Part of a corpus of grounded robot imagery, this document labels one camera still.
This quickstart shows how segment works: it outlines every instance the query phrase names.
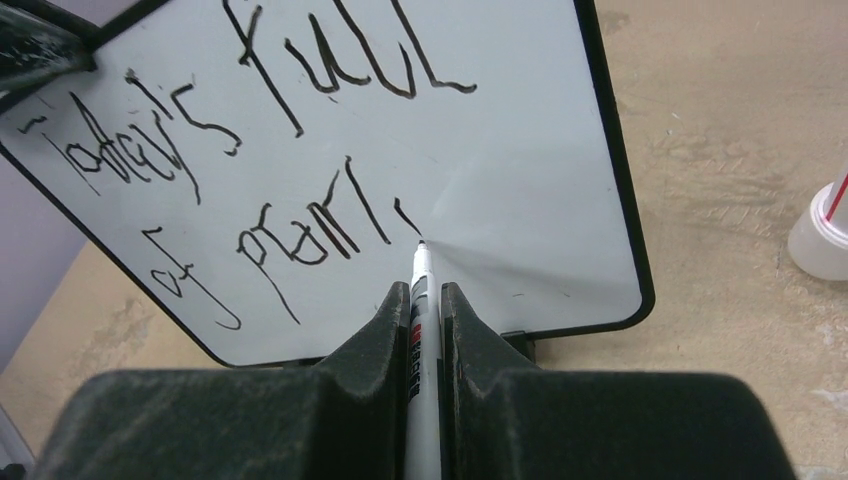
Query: concrete floor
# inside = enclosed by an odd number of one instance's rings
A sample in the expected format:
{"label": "concrete floor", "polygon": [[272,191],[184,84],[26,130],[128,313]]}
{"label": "concrete floor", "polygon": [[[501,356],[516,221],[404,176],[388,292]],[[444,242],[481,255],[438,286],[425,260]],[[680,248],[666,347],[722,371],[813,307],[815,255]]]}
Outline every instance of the concrete floor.
{"label": "concrete floor", "polygon": [[[630,330],[541,342],[539,363],[735,375],[800,478],[848,479],[848,286],[784,249],[848,160],[848,2],[597,3],[658,301]],[[85,379],[175,366],[215,364],[89,245],[0,375],[0,403],[38,452]]]}

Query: black marker writing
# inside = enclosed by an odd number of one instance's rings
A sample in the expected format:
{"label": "black marker writing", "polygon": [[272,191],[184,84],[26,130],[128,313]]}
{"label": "black marker writing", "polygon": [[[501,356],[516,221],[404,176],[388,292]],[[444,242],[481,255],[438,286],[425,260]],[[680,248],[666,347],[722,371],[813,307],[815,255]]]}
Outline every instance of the black marker writing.
{"label": "black marker writing", "polygon": [[18,131],[23,133],[24,135],[26,135],[27,133],[29,133],[29,130],[32,127],[34,127],[35,125],[37,125],[39,123],[44,123],[46,121],[47,121],[47,117],[45,117],[44,115],[42,115],[40,117],[32,118],[32,119],[30,119],[30,121],[28,121],[26,123],[26,125],[24,125],[23,128],[19,128]]}
{"label": "black marker writing", "polygon": [[[245,240],[250,239],[253,245],[259,249],[259,258],[256,258],[255,253],[251,253],[251,250],[245,245]],[[297,319],[297,316],[292,312],[291,307],[289,307],[289,303],[286,301],[286,297],[283,296],[283,292],[280,291],[280,287],[277,286],[277,282],[268,275],[268,272],[265,271],[265,259],[268,256],[268,251],[265,250],[265,247],[262,246],[262,242],[256,238],[256,235],[253,231],[244,231],[239,235],[239,246],[236,249],[237,253],[241,253],[253,262],[253,265],[262,272],[262,275],[265,276],[265,279],[271,283],[271,286],[274,287],[274,291],[277,293],[277,298],[280,299],[280,302],[283,304],[283,307],[288,312],[289,316],[294,320],[294,323],[300,325],[300,320]]]}
{"label": "black marker writing", "polygon": [[[173,155],[165,152],[165,150],[160,147],[156,142],[151,140],[150,137],[138,127],[138,125],[131,124],[129,127],[130,130],[141,135],[142,138],[144,138],[147,143],[149,143],[157,152],[167,158],[171,165],[174,166],[174,168],[186,172],[186,175],[188,176],[192,186],[194,187],[194,197],[197,199],[197,204],[200,205],[200,185],[197,184],[197,180],[194,178],[194,174],[191,173],[191,170],[189,170],[188,165],[186,165],[185,161],[183,161],[183,157],[180,155],[180,152],[177,150],[177,147],[176,145],[174,145],[174,142],[171,140],[171,137],[168,136],[168,133],[162,127],[162,119],[159,117],[159,114],[156,113],[156,110],[151,110],[151,112],[153,112],[153,118],[155,119],[154,123],[156,125],[156,129],[159,131],[159,134],[165,138],[165,142],[168,144],[168,147],[170,147],[171,151],[173,152]],[[144,157],[144,150],[141,148],[141,145],[138,145],[138,154],[142,158],[144,158],[145,161],[147,160],[146,157]]]}
{"label": "black marker writing", "polygon": [[228,137],[232,138],[236,142],[235,146],[233,147],[232,150],[224,151],[224,153],[227,154],[230,157],[234,157],[236,155],[236,153],[238,153],[238,147],[241,146],[241,138],[239,138],[238,135],[236,135],[235,133],[233,133],[230,129],[228,129],[226,127],[222,127],[221,125],[218,125],[218,124],[215,124],[215,123],[201,123],[201,122],[198,122],[197,120],[194,120],[193,118],[191,118],[191,116],[188,114],[188,112],[186,111],[183,104],[180,103],[180,101],[178,100],[178,97],[180,95],[182,95],[183,93],[188,92],[190,90],[194,90],[194,85],[192,85],[190,83],[187,83],[187,84],[183,85],[182,87],[174,90],[173,92],[171,92],[171,101],[174,102],[174,105],[177,106],[177,110],[180,111],[183,118],[185,118],[186,122],[188,122],[189,125],[191,125],[193,127],[197,127],[201,130],[215,130],[215,131],[221,132],[224,135],[227,135]]}
{"label": "black marker writing", "polygon": [[371,64],[371,68],[374,69],[374,74],[377,75],[377,80],[380,81],[380,85],[395,95],[404,98],[415,98],[415,77],[412,75],[412,64],[409,62],[409,55],[407,55],[406,49],[403,48],[403,45],[398,42],[400,53],[403,57],[403,64],[406,67],[406,78],[407,82],[409,82],[409,90],[402,90],[389,82],[386,75],[383,74],[383,69],[380,68],[377,58],[374,57],[374,52],[371,51],[371,46],[368,45],[368,40],[365,38],[365,34],[362,33],[362,30],[360,30],[359,26],[356,25],[356,22],[353,21],[353,18],[351,18],[342,1],[333,0],[333,5],[336,6],[336,10],[338,10],[339,15],[342,16],[342,19],[347,24],[351,33],[353,33],[356,40],[359,41],[359,46],[362,48],[362,52],[365,53],[365,57],[368,58],[368,63]]}
{"label": "black marker writing", "polygon": [[[296,131],[295,138],[300,137],[301,135],[303,135],[303,127],[300,125],[300,122],[297,120],[297,117],[295,116],[294,112],[286,103],[285,99],[283,98],[277,86],[274,84],[270,75],[268,75],[268,72],[265,70],[261,60],[259,59],[258,54],[256,53],[256,50],[254,49],[254,36],[256,35],[259,16],[262,13],[262,6],[257,5],[256,7],[254,7],[253,13],[250,16],[250,22],[247,27],[247,33],[245,33],[244,29],[242,28],[242,25],[239,23],[238,19],[236,19],[232,8],[230,8],[230,0],[222,0],[222,4],[224,7],[224,11],[226,12],[227,17],[229,18],[230,23],[233,26],[233,29],[238,35],[242,46],[244,46],[244,53],[238,59],[238,63],[241,65],[249,66],[251,63],[248,62],[248,60],[252,61],[253,66],[256,67],[257,72],[259,72],[259,75],[262,77],[262,81],[265,83],[265,86],[271,92],[271,95],[274,97],[274,100],[276,100],[277,104],[283,109],[289,121],[294,126]],[[404,72],[406,73],[407,86],[405,88],[395,85],[386,77],[386,74],[383,72],[383,68],[381,67],[380,62],[377,60],[377,57],[375,56],[374,51],[372,50],[371,45],[368,42],[367,35],[365,34],[365,32],[362,31],[361,28],[359,28],[359,25],[356,24],[356,21],[353,19],[353,17],[350,15],[347,8],[345,7],[344,2],[342,0],[333,0],[333,5],[336,7],[336,11],[341,16],[347,29],[354,35],[354,37],[356,37],[357,43],[359,44],[359,48],[362,50],[362,53],[368,60],[368,64],[374,71],[374,74],[376,75],[380,85],[395,95],[407,99],[414,99],[417,95],[415,76],[412,70],[412,62],[410,61],[409,54],[407,53],[403,44],[398,42],[398,48],[400,50],[401,58],[403,59]],[[409,21],[406,12],[404,12],[403,8],[400,5],[400,0],[392,0],[392,7],[394,9],[395,15],[403,26],[406,36],[412,43],[412,46],[415,50],[415,54],[418,57],[418,60],[421,62],[421,66],[424,68],[424,72],[427,74],[427,79],[430,81],[431,86],[435,88],[448,87],[464,94],[473,93],[477,90],[477,84],[463,85],[458,82],[439,80],[436,77],[435,72],[433,71],[433,67],[430,64],[430,60],[427,58],[427,54],[425,53],[424,48],[421,46],[421,42],[418,39],[418,35],[412,28],[412,23]],[[308,19],[310,25],[312,26],[312,32],[315,35],[315,43],[318,46],[318,52],[321,56],[321,63],[324,67],[324,71],[327,73],[327,78],[330,84],[325,85],[321,83],[315,73],[315,69],[309,64],[306,57],[304,57],[301,51],[298,50],[292,44],[290,39],[285,39],[284,48],[292,57],[294,57],[295,60],[297,60],[301,67],[303,67],[303,70],[309,77],[309,81],[312,83],[312,86],[321,93],[330,94],[337,92],[341,88],[339,79],[356,86],[364,86],[371,83],[370,76],[366,75],[364,77],[355,77],[342,70],[342,68],[339,66],[338,59],[333,54],[333,51],[330,48],[330,44],[327,41],[327,37],[324,35],[324,31],[321,28],[318,19],[312,13],[308,15]]]}
{"label": "black marker writing", "polygon": [[166,117],[168,117],[171,120],[174,119],[174,117],[171,116],[171,112],[169,112],[168,109],[165,108],[165,105],[162,105],[162,102],[160,102],[158,98],[153,96],[153,94],[150,93],[150,90],[148,90],[147,87],[145,87],[141,83],[141,81],[138,79],[138,76],[136,76],[136,74],[135,74],[135,72],[133,71],[132,68],[127,69],[127,73],[126,73],[126,75],[124,75],[124,80],[128,84],[133,85],[133,86],[137,87],[139,90],[141,90],[141,93],[143,93],[145,97],[150,99],[151,102],[153,102],[160,110],[162,110],[162,113],[164,113]]}
{"label": "black marker writing", "polygon": [[424,72],[430,80],[430,85],[433,87],[449,87],[462,93],[472,93],[477,90],[476,83],[471,85],[462,85],[457,82],[443,82],[437,79],[436,74],[433,73],[433,67],[430,66],[430,61],[427,60],[427,55],[421,47],[421,42],[418,41],[418,35],[415,34],[415,30],[412,29],[412,25],[409,23],[409,19],[406,17],[403,7],[400,6],[400,0],[392,0],[392,7],[394,7],[395,14],[397,14],[400,23],[403,25],[403,29],[406,31],[407,36],[409,36],[409,40],[412,42],[413,48],[415,48],[415,54],[418,55],[418,60],[421,62],[421,66],[424,67]]}
{"label": "black marker writing", "polygon": [[353,170],[350,168],[350,162],[351,158],[350,155],[348,155],[345,157],[345,173],[347,174],[347,178],[350,180],[351,185],[353,185],[357,198],[359,198],[359,201],[362,203],[362,207],[365,209],[368,219],[371,220],[371,224],[374,225],[374,228],[377,230],[380,238],[382,238],[383,242],[386,244],[391,245],[391,240],[389,240],[389,237],[387,237],[386,233],[383,232],[383,227],[380,226],[380,222],[377,221],[377,218],[374,216],[374,212],[371,210],[371,205],[368,204],[365,194],[362,193],[362,187],[359,186],[359,182],[357,182],[356,177],[353,176]]}
{"label": "black marker writing", "polygon": [[[265,86],[271,92],[271,95],[274,97],[274,100],[277,101],[277,104],[280,106],[280,108],[282,108],[283,111],[286,113],[286,116],[288,117],[292,126],[294,126],[296,132],[295,138],[300,137],[301,135],[303,135],[303,127],[300,126],[300,122],[297,120],[297,117],[295,117],[294,112],[292,112],[291,108],[289,108],[288,104],[283,99],[283,96],[280,95],[279,90],[277,90],[277,86],[274,85],[274,82],[271,80],[271,76],[268,75],[268,72],[265,70],[265,67],[262,66],[262,62],[259,60],[259,57],[256,56],[256,52],[253,51],[253,39],[249,39],[244,34],[244,30],[242,30],[241,24],[239,24],[238,19],[236,19],[236,16],[233,13],[233,10],[230,8],[230,0],[221,1],[224,5],[224,11],[227,13],[227,18],[230,19],[230,23],[233,25],[236,34],[238,34],[239,40],[241,40],[242,45],[244,45],[244,53],[247,54],[247,56],[251,60],[253,60],[253,66],[256,67],[256,71],[259,72],[259,76],[262,77],[262,81],[265,83]],[[258,20],[259,14],[256,13],[257,10],[259,12],[262,12],[262,7],[257,6],[256,9],[254,9],[254,14],[252,18],[256,18]]]}
{"label": "black marker writing", "polygon": [[327,77],[330,79],[330,86],[325,87],[321,85],[318,78],[315,76],[315,72],[309,65],[309,62],[307,62],[306,58],[303,57],[300,51],[291,44],[291,40],[288,38],[285,40],[285,48],[286,51],[300,62],[303,69],[306,70],[306,75],[309,76],[309,81],[312,82],[312,85],[316,90],[321,93],[337,92],[340,87],[339,81],[336,79],[336,74],[338,74],[345,82],[353,85],[368,85],[371,83],[371,77],[367,75],[363,78],[357,78],[345,73],[336,61],[336,57],[333,55],[332,49],[330,49],[330,43],[327,41],[327,37],[324,36],[324,32],[321,30],[321,25],[318,24],[318,19],[316,19],[315,15],[312,15],[311,13],[309,14],[309,23],[312,24],[312,31],[315,33],[315,42],[318,44],[318,52],[321,54],[321,61],[324,64],[324,70],[327,72]]}
{"label": "black marker writing", "polygon": [[333,226],[336,232],[345,239],[345,241],[350,245],[350,248],[353,249],[354,252],[359,253],[359,247],[354,243],[353,239],[348,236],[347,232],[339,225],[336,219],[333,217],[333,214],[330,213],[329,207],[330,202],[333,201],[333,189],[336,187],[336,180],[339,178],[339,171],[336,170],[336,174],[333,176],[333,180],[330,182],[330,188],[327,190],[327,196],[324,198],[324,201],[319,205],[316,202],[310,203],[306,209],[309,210],[309,213],[315,218],[315,221],[318,222],[318,226],[321,230],[324,231],[324,235],[332,242],[333,246],[342,254],[344,258],[350,259],[350,254],[347,253],[347,250],[344,249],[341,242],[333,235],[333,232],[330,231],[330,228],[324,223],[324,220]]}
{"label": "black marker writing", "polygon": [[250,25],[247,27],[247,41],[244,42],[244,53],[239,57],[240,65],[250,65],[247,60],[253,55],[253,36],[256,35],[256,26],[259,23],[259,15],[262,14],[262,5],[257,5],[250,15]]}
{"label": "black marker writing", "polygon": [[416,227],[415,224],[412,223],[412,220],[410,220],[409,217],[406,216],[406,213],[403,212],[403,209],[400,208],[400,199],[397,197],[395,197],[395,212],[397,212],[400,218],[403,219],[403,221],[406,222],[407,225],[409,225],[410,227],[412,227],[413,230],[415,230],[415,233],[417,233],[419,237],[424,238],[424,235],[421,235],[421,230],[418,230],[418,227]]}
{"label": "black marker writing", "polygon": [[[168,257],[168,259],[177,267],[177,269],[180,272],[180,275],[179,275],[179,277],[175,278],[174,275],[170,272],[170,270],[167,271],[167,272],[162,271],[162,270],[150,270],[150,276],[154,280],[156,280],[156,282],[159,285],[162,285],[163,287],[165,287],[166,290],[168,290],[169,292],[174,294],[177,298],[183,298],[182,289],[180,288],[178,281],[184,281],[184,280],[191,281],[192,283],[194,283],[195,286],[200,288],[200,290],[207,297],[209,297],[213,302],[215,302],[219,307],[221,307],[225,312],[227,312],[227,314],[230,317],[232,317],[232,319],[235,321],[234,324],[221,323],[217,320],[215,321],[215,323],[217,323],[221,327],[226,328],[227,330],[240,330],[241,324],[242,324],[241,319],[238,316],[236,316],[236,314],[233,313],[232,310],[227,308],[226,305],[221,303],[221,301],[218,300],[218,298],[215,297],[215,295],[212,295],[212,293],[202,283],[200,283],[200,281],[197,278],[195,278],[194,274],[191,273],[191,269],[194,267],[193,263],[182,263],[182,262],[178,261],[176,258],[174,258],[173,255],[171,255],[167,250],[165,250],[161,245],[159,245],[159,243],[154,238],[154,236],[156,234],[159,234],[159,233],[162,233],[162,227],[156,227],[156,228],[151,229],[151,230],[142,230],[141,231],[141,234],[144,235],[145,238],[150,240],[150,242],[153,245],[155,245],[156,248],[160,252],[162,252],[166,257]],[[168,279],[171,282],[170,285],[162,280],[164,275],[168,276]]]}
{"label": "black marker writing", "polygon": [[[371,225],[377,231],[377,234],[380,236],[384,243],[391,245],[392,242],[386,236],[385,232],[383,231],[383,228],[380,226],[380,222],[377,221],[377,218],[374,215],[374,212],[371,209],[368,200],[365,198],[365,193],[363,192],[361,185],[356,180],[356,177],[353,174],[351,163],[351,157],[345,157],[345,174],[348,180],[350,181],[351,185],[353,186],[353,189],[356,193],[356,198],[359,200],[360,204],[365,210],[368,219],[371,222]],[[345,231],[345,229],[341,225],[341,222],[336,219],[333,214],[330,213],[329,210],[329,207],[336,195],[336,187],[340,173],[341,172],[339,170],[336,170],[332,180],[330,180],[330,186],[327,189],[327,194],[324,197],[324,200],[320,204],[317,202],[310,202],[307,205],[306,210],[310,214],[312,214],[313,220],[315,221],[315,223],[318,224],[318,227],[321,229],[322,233],[326,237],[326,241],[332,243],[343,258],[350,259],[351,254],[345,248],[344,244],[350,247],[355,253],[360,252],[359,246],[356,244],[353,238],[351,238],[347,231]],[[273,244],[276,245],[276,247],[290,261],[297,262],[302,265],[320,265],[329,258],[329,253],[327,249],[324,248],[324,246],[312,234],[310,226],[304,225],[303,223],[297,220],[292,220],[290,224],[300,228],[301,235],[294,250],[289,250],[283,244],[283,242],[280,241],[277,235],[275,235],[274,232],[271,231],[271,227],[269,227],[268,225],[267,213],[270,208],[270,203],[264,204],[259,214],[259,221],[256,223],[256,225],[247,230],[242,231],[239,234],[238,247],[236,248],[236,252],[244,255],[257,269],[259,269],[265,279],[268,280],[268,282],[273,287],[274,292],[277,294],[280,303],[283,305],[288,315],[299,325],[300,320],[289,305],[286,296],[283,294],[278,283],[274,280],[274,278],[268,273],[268,270],[266,269],[266,262],[269,256],[269,251],[266,248],[266,245],[264,245],[262,240],[260,239],[260,234],[270,239],[271,242],[273,242]],[[415,225],[409,220],[408,217],[406,217],[405,214],[403,214],[403,211],[399,209],[400,200],[395,198],[395,210],[399,211],[401,214],[401,218],[403,218],[408,225],[412,226],[412,228],[415,229],[416,232],[418,232],[418,229],[415,227]],[[309,240],[312,248],[320,252],[320,255],[313,260],[304,260],[299,256],[300,250],[306,244],[307,240]]]}
{"label": "black marker writing", "polygon": [[82,180],[86,183],[86,185],[88,185],[88,188],[90,188],[99,197],[100,192],[98,192],[97,189],[94,188],[94,186],[91,184],[91,182],[89,182],[88,179],[85,178],[85,175],[83,175],[82,171],[80,171],[80,168],[79,166],[77,166],[76,162],[68,158],[68,156],[65,155],[65,152],[63,152],[61,148],[59,148],[55,143],[53,143],[53,140],[50,140],[50,137],[48,137],[46,134],[42,133],[41,136],[44,137],[44,139],[47,140],[47,142],[50,143],[50,145],[52,145],[57,152],[59,152],[59,155],[61,155],[62,158],[64,158],[65,161],[71,165],[71,168],[73,168],[74,171],[77,172],[77,175],[79,175],[80,178],[82,178]]}

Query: whiteboard surface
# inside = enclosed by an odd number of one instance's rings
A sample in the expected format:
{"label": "whiteboard surface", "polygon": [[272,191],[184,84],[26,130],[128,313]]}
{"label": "whiteboard surface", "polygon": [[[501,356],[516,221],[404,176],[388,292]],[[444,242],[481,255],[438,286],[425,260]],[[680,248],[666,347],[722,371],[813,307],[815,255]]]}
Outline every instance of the whiteboard surface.
{"label": "whiteboard surface", "polygon": [[498,332],[642,306],[570,2],[172,0],[95,58],[0,141],[220,361],[329,354],[412,225]]}

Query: gray wall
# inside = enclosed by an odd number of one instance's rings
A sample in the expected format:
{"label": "gray wall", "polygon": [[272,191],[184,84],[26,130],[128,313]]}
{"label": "gray wall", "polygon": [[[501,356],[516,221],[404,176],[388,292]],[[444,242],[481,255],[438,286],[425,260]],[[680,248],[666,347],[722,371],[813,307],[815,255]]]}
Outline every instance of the gray wall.
{"label": "gray wall", "polygon": [[[135,0],[53,0],[102,25]],[[0,372],[56,290],[85,237],[0,159]]]}

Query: marker barrel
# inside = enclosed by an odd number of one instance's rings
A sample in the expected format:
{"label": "marker barrel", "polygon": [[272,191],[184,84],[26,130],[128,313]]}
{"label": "marker barrel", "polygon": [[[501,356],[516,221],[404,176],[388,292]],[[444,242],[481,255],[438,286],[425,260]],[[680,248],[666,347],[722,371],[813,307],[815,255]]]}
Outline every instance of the marker barrel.
{"label": "marker barrel", "polygon": [[413,258],[411,281],[405,480],[442,477],[438,375],[442,332],[440,292],[432,267],[429,249],[419,244]]}

